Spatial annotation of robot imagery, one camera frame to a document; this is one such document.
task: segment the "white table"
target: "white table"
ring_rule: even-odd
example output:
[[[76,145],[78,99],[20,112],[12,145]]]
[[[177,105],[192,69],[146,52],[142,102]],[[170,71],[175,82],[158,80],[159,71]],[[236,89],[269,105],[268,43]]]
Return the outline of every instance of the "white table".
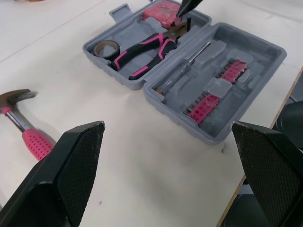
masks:
[[[148,3],[1,2],[0,19],[10,20],[0,25],[0,91],[37,91],[18,108],[54,140],[75,126],[105,122],[97,176],[80,226],[215,226],[243,177],[233,135],[214,147],[191,137],[148,104],[142,91],[122,86],[82,53],[86,41],[114,24],[108,12],[125,2],[133,11]],[[288,52],[241,119],[269,127],[301,68],[303,3],[204,0],[198,9],[213,24],[229,23]],[[31,17],[17,22],[16,13]],[[4,205],[36,160],[18,129],[4,116],[0,124]]]

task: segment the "pliers handle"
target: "pliers handle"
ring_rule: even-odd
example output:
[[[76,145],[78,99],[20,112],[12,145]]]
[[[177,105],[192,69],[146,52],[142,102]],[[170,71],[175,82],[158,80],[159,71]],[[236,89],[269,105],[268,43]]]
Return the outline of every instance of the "pliers handle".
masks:
[[[155,49],[157,47],[160,47],[160,50],[158,54],[153,58],[153,60],[129,77],[129,80],[139,79],[145,73],[150,71],[155,65],[159,64],[171,50],[177,48],[176,40],[167,38],[163,34],[152,34],[147,39],[128,48],[126,51],[120,54],[114,61],[111,62],[111,67],[114,70],[119,71],[134,57],[146,51]]]

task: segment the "gray plastic case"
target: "gray plastic case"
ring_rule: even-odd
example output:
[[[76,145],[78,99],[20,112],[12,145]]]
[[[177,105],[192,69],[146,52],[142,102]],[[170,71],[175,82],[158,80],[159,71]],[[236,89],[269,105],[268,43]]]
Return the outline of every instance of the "gray plastic case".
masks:
[[[109,67],[110,61],[92,54],[94,46],[102,40],[116,41],[122,53],[154,33],[165,32],[166,29],[154,18],[142,19],[142,13],[147,8],[161,1],[163,0],[156,0],[135,13],[131,12],[127,4],[111,11],[110,15],[116,25],[84,44],[83,51],[95,65],[121,84],[133,90],[144,86],[147,101],[191,135],[208,144],[217,144],[228,136],[232,122],[243,116],[278,69],[286,57],[286,51],[225,23],[211,26],[209,16],[193,10],[186,15],[192,18],[192,28],[178,40],[177,49],[169,52],[161,63],[138,80],[130,81],[128,77],[149,63],[158,49],[135,57],[118,72]],[[183,63],[208,41],[212,44],[196,58],[190,70],[165,96],[155,92],[154,89],[160,83],[178,73]],[[248,69],[235,84],[215,78],[231,59],[239,59],[248,64]],[[183,112],[202,92],[220,97],[220,102],[198,125]]]

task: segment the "claw hammer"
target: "claw hammer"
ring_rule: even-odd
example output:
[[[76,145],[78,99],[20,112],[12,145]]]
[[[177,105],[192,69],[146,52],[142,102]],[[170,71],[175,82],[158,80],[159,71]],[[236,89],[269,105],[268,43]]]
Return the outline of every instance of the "claw hammer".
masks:
[[[28,127],[14,112],[14,104],[36,95],[29,89],[10,91],[0,95],[0,110],[22,132],[22,138],[29,151],[40,161],[53,149],[53,144],[36,129]]]

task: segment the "pliers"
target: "pliers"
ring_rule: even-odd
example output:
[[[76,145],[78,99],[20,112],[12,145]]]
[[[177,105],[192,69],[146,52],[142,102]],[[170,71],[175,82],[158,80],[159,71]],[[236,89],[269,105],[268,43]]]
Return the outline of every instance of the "pliers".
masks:
[[[152,34],[147,39],[128,48],[126,51],[120,54],[111,62],[110,66],[114,70],[119,71],[134,57],[143,52],[159,47],[160,50],[153,60],[129,77],[129,80],[139,79],[145,73],[150,71],[155,65],[159,64],[171,50],[177,48],[178,39],[190,30],[190,22],[191,20],[188,19],[187,22],[172,25],[165,33]]]

